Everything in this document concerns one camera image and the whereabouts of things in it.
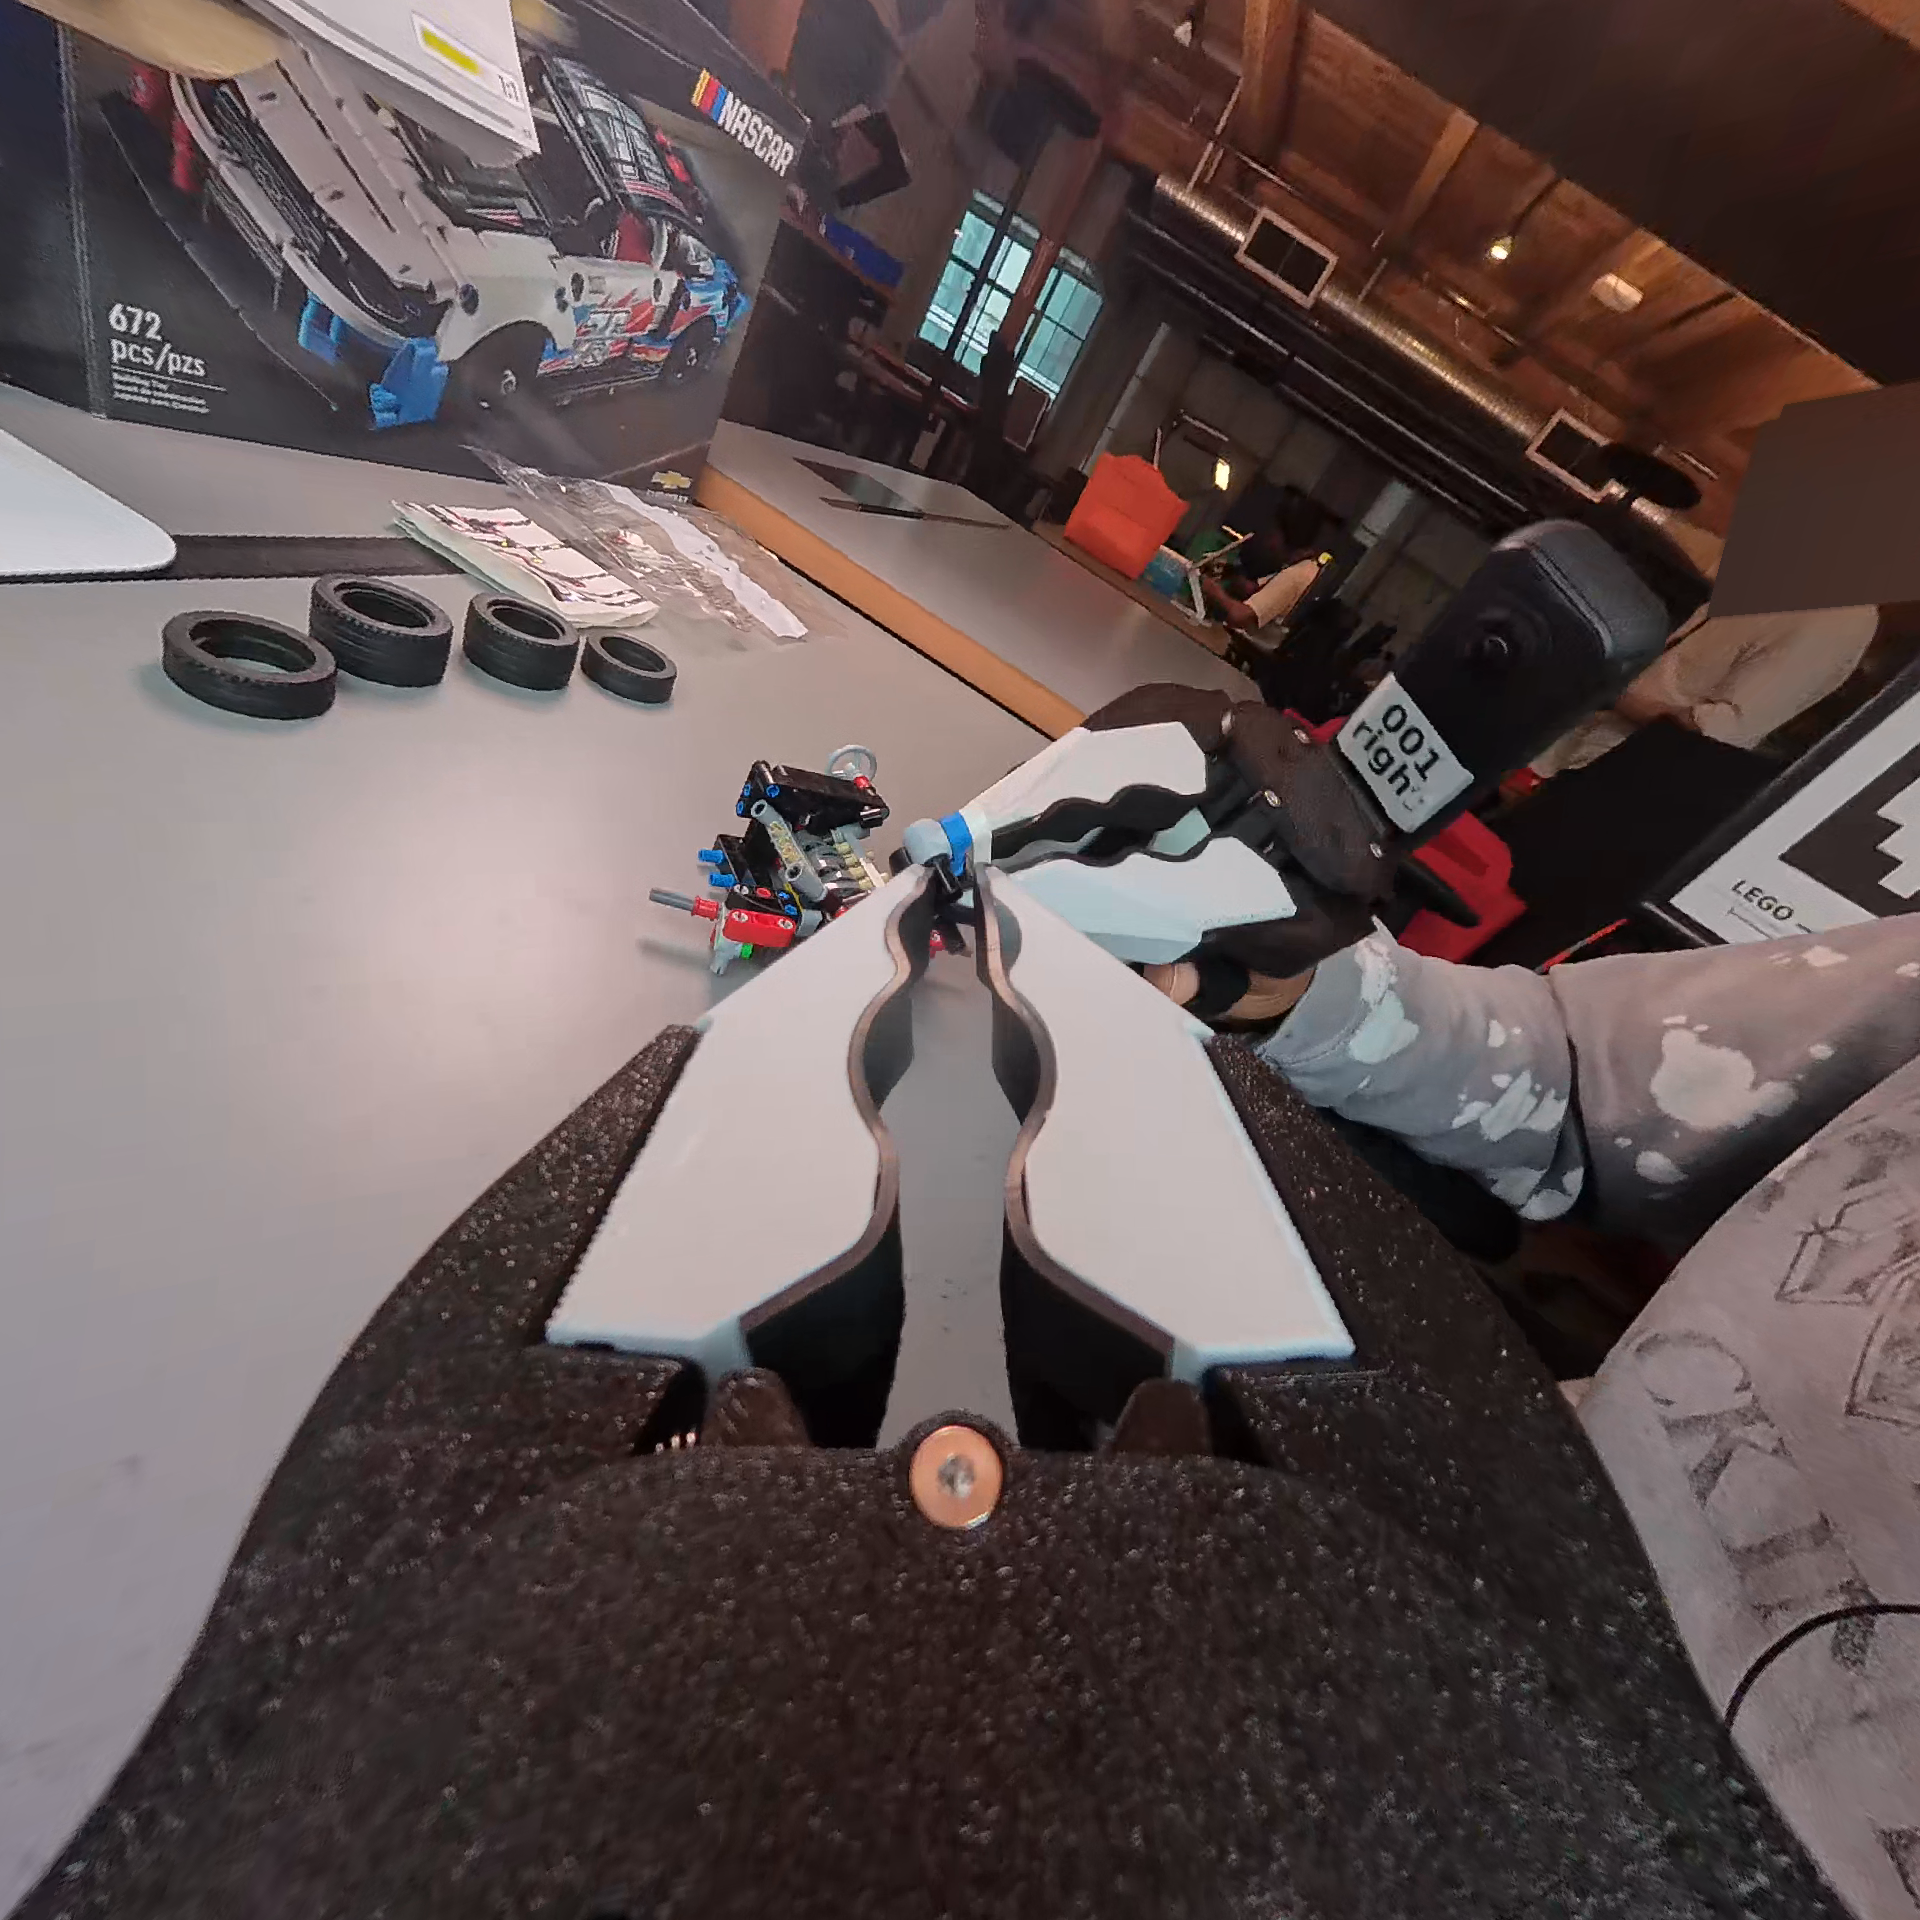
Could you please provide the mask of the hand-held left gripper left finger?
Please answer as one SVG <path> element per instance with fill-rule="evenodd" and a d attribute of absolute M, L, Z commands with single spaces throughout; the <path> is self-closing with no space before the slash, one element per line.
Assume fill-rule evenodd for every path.
<path fill-rule="evenodd" d="M 694 1052 L 546 1318 L 554 1349 L 746 1370 L 749 1333 L 885 1220 L 858 1035 L 915 965 L 903 871 L 696 1026 Z"/>

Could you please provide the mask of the sticker sheet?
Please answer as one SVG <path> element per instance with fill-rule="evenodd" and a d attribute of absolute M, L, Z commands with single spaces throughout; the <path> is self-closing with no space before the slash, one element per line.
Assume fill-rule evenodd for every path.
<path fill-rule="evenodd" d="M 516 507 L 396 500 L 394 526 L 479 587 L 558 612 L 577 628 L 638 632 L 659 615 L 639 589 Z"/>

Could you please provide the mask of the metal ventilation duct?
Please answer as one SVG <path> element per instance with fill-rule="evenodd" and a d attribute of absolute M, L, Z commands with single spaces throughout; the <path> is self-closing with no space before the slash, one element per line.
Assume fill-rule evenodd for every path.
<path fill-rule="evenodd" d="M 1369 413 L 1432 468 L 1472 476 L 1479 492 L 1535 492 L 1576 507 L 1620 507 L 1670 540 L 1719 540 L 1743 464 L 1709 461 L 1632 417 L 1623 394 L 1592 394 L 1555 369 L 1533 400 L 1472 345 L 1514 348 L 1449 284 L 1401 253 L 1374 254 L 1285 181 L 1243 201 L 1212 181 L 1141 169 L 1130 216 L 1147 264 L 1188 276 L 1247 338 L 1294 358 L 1352 413 Z"/>

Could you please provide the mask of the wood-edged neighbouring desk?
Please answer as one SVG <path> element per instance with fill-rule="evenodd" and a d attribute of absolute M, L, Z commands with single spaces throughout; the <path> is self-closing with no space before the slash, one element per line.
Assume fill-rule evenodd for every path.
<path fill-rule="evenodd" d="M 947 482 L 722 423 L 696 495 L 1048 739 L 1141 684 L 1255 695 L 1212 632 Z"/>

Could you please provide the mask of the clear plastic bag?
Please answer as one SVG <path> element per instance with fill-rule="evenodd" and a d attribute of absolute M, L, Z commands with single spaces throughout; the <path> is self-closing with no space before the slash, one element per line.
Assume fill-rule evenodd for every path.
<path fill-rule="evenodd" d="M 688 492 L 550 476 L 496 449 L 472 449 L 516 507 L 659 612 L 718 620 L 755 643 L 804 643 L 809 625 L 780 589 L 780 564 L 731 533 Z"/>

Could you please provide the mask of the grey desk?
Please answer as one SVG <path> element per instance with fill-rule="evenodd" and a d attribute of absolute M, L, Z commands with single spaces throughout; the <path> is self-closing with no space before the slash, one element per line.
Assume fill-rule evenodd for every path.
<path fill-rule="evenodd" d="M 910 823 L 1041 743 L 793 599 L 804 643 L 664 623 L 662 707 L 457 657 L 287 725 L 184 695 L 158 635 L 303 625 L 303 578 L 4 589 L 7 1909 L 130 1760 L 370 1313 L 728 991 L 647 892 L 745 768 L 865 743 Z"/>

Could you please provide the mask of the building instruction booklet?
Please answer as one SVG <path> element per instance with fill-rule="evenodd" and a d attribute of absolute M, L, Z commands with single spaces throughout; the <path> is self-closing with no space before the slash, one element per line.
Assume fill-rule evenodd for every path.
<path fill-rule="evenodd" d="M 537 154 L 510 4 L 246 4 L 348 93 L 390 109 L 481 165 Z"/>

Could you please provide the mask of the toy brick assembly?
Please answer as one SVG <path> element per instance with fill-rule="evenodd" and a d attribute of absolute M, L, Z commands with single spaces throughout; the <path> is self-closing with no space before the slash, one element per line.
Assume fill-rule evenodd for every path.
<path fill-rule="evenodd" d="M 951 954 L 970 956 L 963 908 L 933 882 L 903 886 L 905 857 L 877 848 L 889 823 L 881 762 L 847 743 L 824 768 L 755 759 L 734 814 L 696 854 L 690 892 L 647 902 L 696 929 L 707 970 L 769 970 L 780 985 L 838 991 L 916 978 Z"/>

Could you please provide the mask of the marker pattern poster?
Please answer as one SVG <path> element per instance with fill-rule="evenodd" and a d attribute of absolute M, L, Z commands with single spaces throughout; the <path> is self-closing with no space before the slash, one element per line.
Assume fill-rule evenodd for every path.
<path fill-rule="evenodd" d="M 1917 910 L 1917 677 L 1903 674 L 1636 905 L 1682 949 L 1824 937 Z"/>

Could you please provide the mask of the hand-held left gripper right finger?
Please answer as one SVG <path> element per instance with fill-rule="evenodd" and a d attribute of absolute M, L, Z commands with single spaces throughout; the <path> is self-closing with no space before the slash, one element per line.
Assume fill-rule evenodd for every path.
<path fill-rule="evenodd" d="M 1346 1367 L 1359 1342 L 1285 1207 L 1209 1026 L 1036 886 L 978 876 L 1005 1178 L 1002 1330 L 1041 1388 Z"/>

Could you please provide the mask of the small grey brick piece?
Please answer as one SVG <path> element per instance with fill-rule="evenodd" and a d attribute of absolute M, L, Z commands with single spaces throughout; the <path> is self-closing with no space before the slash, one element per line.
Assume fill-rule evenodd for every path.
<path fill-rule="evenodd" d="M 983 803 L 905 830 L 898 871 L 920 875 L 930 950 L 976 956 L 984 932 L 978 875 L 990 864 L 992 820 Z"/>

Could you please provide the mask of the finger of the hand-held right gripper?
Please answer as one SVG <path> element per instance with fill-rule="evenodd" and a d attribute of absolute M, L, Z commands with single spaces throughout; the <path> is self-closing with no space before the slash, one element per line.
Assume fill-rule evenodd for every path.
<path fill-rule="evenodd" d="M 1261 851 L 1212 838 L 1186 854 L 1123 851 L 1114 859 L 1048 854 L 1026 865 L 978 857 L 1008 963 L 1049 949 L 1094 949 L 1130 967 L 1197 956 L 1231 932 L 1294 924 L 1302 900 Z"/>
<path fill-rule="evenodd" d="M 1073 731 L 944 818 L 944 865 L 1017 871 L 1175 830 L 1209 789 L 1212 762 L 1188 731 Z"/>

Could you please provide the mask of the person's right forearm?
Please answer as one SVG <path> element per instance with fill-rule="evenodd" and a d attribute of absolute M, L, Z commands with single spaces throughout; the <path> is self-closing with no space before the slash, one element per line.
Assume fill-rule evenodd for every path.
<path fill-rule="evenodd" d="M 1371 933 L 1255 1049 L 1524 1223 L 1677 1248 L 1879 1086 L 1917 1088 L 1917 916 L 1551 974 Z"/>

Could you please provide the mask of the person's right hand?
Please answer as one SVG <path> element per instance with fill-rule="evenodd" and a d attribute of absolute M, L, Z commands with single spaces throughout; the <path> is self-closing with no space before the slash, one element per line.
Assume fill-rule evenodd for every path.
<path fill-rule="evenodd" d="M 1295 933 L 1219 939 L 1188 958 L 1138 963 L 1135 974 L 1209 1026 L 1299 1025 L 1333 1035 L 1371 1016 L 1397 978 L 1393 933 L 1313 923 Z"/>

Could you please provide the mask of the paned window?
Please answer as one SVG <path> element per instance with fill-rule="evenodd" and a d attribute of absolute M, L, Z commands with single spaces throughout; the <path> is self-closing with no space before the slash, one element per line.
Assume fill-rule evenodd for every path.
<path fill-rule="evenodd" d="M 1026 218 L 1014 218 L 1002 242 L 990 246 L 998 223 L 1002 205 L 992 195 L 976 192 L 954 229 L 947 260 L 910 341 L 915 348 L 926 348 L 933 358 L 960 341 L 954 366 L 967 376 L 983 374 L 987 345 L 1005 329 L 1041 254 L 1041 232 Z M 1021 329 L 1018 383 L 1056 401 L 1070 386 L 1100 311 L 1103 287 L 1099 271 L 1080 254 L 1060 253 L 1048 270 Z"/>

